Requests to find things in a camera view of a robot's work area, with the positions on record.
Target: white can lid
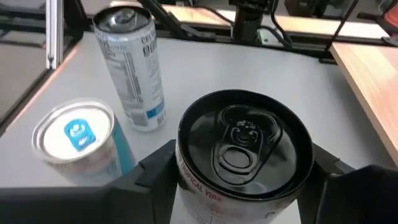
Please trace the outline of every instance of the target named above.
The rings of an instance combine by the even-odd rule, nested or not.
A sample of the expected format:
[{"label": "white can lid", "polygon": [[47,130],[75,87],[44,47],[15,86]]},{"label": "white can lid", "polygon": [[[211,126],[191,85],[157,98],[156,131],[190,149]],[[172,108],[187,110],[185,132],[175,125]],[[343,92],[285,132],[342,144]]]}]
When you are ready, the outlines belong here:
[{"label": "white can lid", "polygon": [[69,101],[56,107],[37,125],[34,147],[45,159],[75,161],[103,145],[113,123],[108,106],[95,100]]}]

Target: wooden surface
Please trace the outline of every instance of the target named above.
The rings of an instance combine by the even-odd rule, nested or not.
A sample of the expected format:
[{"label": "wooden surface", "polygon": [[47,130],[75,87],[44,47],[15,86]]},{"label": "wooden surface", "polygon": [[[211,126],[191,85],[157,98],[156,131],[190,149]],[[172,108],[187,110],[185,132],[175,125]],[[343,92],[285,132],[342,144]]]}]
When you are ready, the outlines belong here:
[{"label": "wooden surface", "polygon": [[398,166],[398,49],[334,43],[331,52]]},{"label": "wooden surface", "polygon": [[[111,6],[127,4],[140,6],[138,2],[126,1],[113,1]],[[183,22],[229,25],[217,15],[214,15],[212,12],[207,11],[206,9],[195,9],[192,7],[169,5],[163,5],[163,7],[166,11],[172,12],[178,20]],[[235,12],[226,10],[218,10],[218,12],[228,19],[234,21]],[[333,35],[340,23],[339,21],[331,21],[326,19],[292,16],[276,16],[276,19],[283,30],[287,32],[302,32],[307,34]],[[379,39],[381,37],[387,37],[388,34],[377,24],[347,22],[341,29],[340,36]]]}]

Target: can rim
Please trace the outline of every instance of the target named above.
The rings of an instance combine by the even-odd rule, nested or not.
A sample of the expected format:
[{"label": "can rim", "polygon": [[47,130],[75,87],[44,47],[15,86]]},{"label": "can rim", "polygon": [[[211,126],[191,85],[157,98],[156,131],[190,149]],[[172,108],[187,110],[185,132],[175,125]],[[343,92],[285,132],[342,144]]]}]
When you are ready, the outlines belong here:
[{"label": "can rim", "polygon": [[[272,195],[270,197],[261,197],[261,195],[269,195],[270,193],[273,192],[268,192],[265,194],[260,194],[260,195],[256,195],[256,197],[245,197],[242,196],[241,194],[239,194],[238,192],[233,192],[225,187],[222,187],[214,182],[212,182],[210,179],[206,178],[205,175],[203,175],[197,168],[196,166],[191,162],[191,160],[189,159],[189,153],[187,152],[183,152],[182,149],[182,145],[181,145],[181,130],[182,130],[182,125],[183,122],[185,121],[185,118],[189,115],[189,113],[191,112],[192,108],[195,107],[195,105],[197,103],[199,103],[200,101],[202,101],[205,98],[208,98],[209,96],[213,96],[215,94],[220,94],[220,93],[227,93],[227,92],[241,92],[241,93],[249,93],[249,94],[255,94],[255,95],[259,95],[262,97],[266,97],[267,99],[273,101],[273,103],[278,104],[280,107],[282,107],[286,112],[290,113],[291,116],[294,117],[294,119],[296,120],[296,122],[303,127],[303,131],[304,131],[304,135],[306,135],[308,137],[308,141],[309,141],[309,149],[310,153],[311,153],[311,161],[309,161],[311,164],[308,167],[308,170],[306,170],[306,174],[303,175],[301,180],[296,180],[297,183],[295,184],[295,186],[289,188],[288,190],[286,190],[286,192],[282,193],[282,194],[277,194],[277,195]],[[250,201],[250,202],[266,202],[266,201],[271,201],[271,200],[276,200],[276,199],[280,199],[280,198],[284,198],[287,197],[289,195],[294,194],[296,191],[298,191],[299,188],[301,188],[301,186],[304,184],[304,182],[308,179],[308,177],[311,174],[311,171],[313,169],[313,165],[315,163],[315,154],[314,154],[314,150],[313,150],[313,143],[311,140],[311,137],[306,129],[306,127],[304,126],[304,124],[302,123],[302,121],[299,119],[299,117],[297,117],[297,115],[295,113],[293,113],[293,111],[291,111],[288,107],[286,107],[284,104],[282,104],[281,102],[266,96],[266,95],[262,95],[260,93],[255,93],[255,92],[251,92],[251,91],[247,91],[247,90],[237,90],[237,89],[231,89],[231,90],[220,90],[220,91],[215,91],[212,93],[209,93],[205,96],[202,96],[201,98],[197,99],[195,102],[193,102],[188,109],[184,112],[181,120],[180,120],[180,124],[178,126],[178,139],[177,139],[177,144],[178,144],[178,149],[180,150],[181,156],[183,158],[183,160],[185,161],[185,164],[187,165],[188,169],[192,172],[192,174],[200,181],[202,181],[203,183],[206,184],[207,187],[219,192],[220,194],[227,196],[227,197],[232,197],[232,198],[236,198],[236,199],[240,199],[240,200],[244,200],[244,201]],[[294,181],[294,179],[297,178],[297,172],[299,170],[296,170],[295,175],[292,177],[292,179],[289,181]]]},{"label": "can rim", "polygon": [[[118,9],[133,9],[136,12],[138,12],[139,14],[142,14],[144,16],[146,16],[146,18],[148,18],[148,23],[145,23],[144,25],[138,26],[136,27],[134,30],[126,30],[126,31],[118,31],[118,32],[110,32],[108,30],[104,30],[100,28],[100,22],[103,19],[103,17],[105,15],[107,15],[110,12],[113,11],[117,11]],[[113,6],[113,7],[107,7],[106,9],[101,10],[100,12],[98,12],[97,14],[94,15],[94,17],[92,18],[94,27],[97,28],[98,30],[100,30],[101,32],[107,33],[107,34],[128,34],[134,31],[137,31],[145,26],[147,26],[148,24],[150,24],[152,22],[152,16],[150,14],[150,12],[142,7],[137,7],[137,6]]]},{"label": "can rim", "polygon": [[[85,105],[91,105],[95,106],[107,113],[110,118],[111,125],[109,127],[108,133],[106,134],[104,139],[108,139],[110,135],[112,135],[112,129],[114,128],[114,113],[111,109],[111,107],[106,104],[104,101],[96,99],[96,98],[77,98],[73,100],[68,100],[64,101],[63,103],[60,103],[53,109],[51,109],[36,125],[36,127],[33,130],[32,134],[32,146],[33,146],[33,152],[34,154],[42,161],[47,162],[47,163],[53,163],[53,164],[67,164],[70,162],[75,162],[79,161],[81,158],[87,157],[91,155],[92,153],[95,153],[97,150],[93,150],[90,153],[75,157],[73,159],[60,159],[54,156],[49,155],[49,153],[46,152],[45,148],[42,145],[42,141],[39,141],[41,139],[49,125],[57,118],[57,116],[61,115],[62,113],[72,110],[76,108],[77,106],[81,106],[82,103],[85,103]],[[106,141],[103,141],[98,148],[100,148],[103,144],[105,144]]]}]

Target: silver can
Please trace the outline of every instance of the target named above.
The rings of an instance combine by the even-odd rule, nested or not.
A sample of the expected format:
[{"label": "silver can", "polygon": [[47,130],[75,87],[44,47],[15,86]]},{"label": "silver can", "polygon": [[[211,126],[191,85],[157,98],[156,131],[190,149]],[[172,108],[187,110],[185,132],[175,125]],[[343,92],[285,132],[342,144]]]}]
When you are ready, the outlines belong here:
[{"label": "silver can", "polygon": [[65,102],[32,135],[37,157],[78,185],[102,185],[129,172],[134,156],[112,109],[96,99]]},{"label": "silver can", "polygon": [[190,223],[268,224],[298,197],[313,165],[312,141],[298,117],[243,90],[194,102],[175,152]]},{"label": "silver can", "polygon": [[104,9],[93,18],[94,31],[132,126],[152,131],[165,122],[155,24],[140,7]]}]

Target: silver can lid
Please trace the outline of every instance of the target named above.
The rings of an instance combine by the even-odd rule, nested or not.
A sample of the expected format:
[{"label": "silver can lid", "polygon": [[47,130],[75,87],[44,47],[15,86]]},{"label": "silver can lid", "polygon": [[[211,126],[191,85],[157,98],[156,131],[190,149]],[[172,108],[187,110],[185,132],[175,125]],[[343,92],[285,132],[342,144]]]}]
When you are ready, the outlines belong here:
[{"label": "silver can lid", "polygon": [[109,138],[113,113],[94,99],[77,99],[55,107],[35,127],[34,151],[47,162],[79,160],[95,152]]},{"label": "silver can lid", "polygon": [[147,25],[149,21],[149,12],[142,8],[130,6],[104,9],[93,18],[93,22],[99,30],[110,33],[124,33],[138,30]]}]

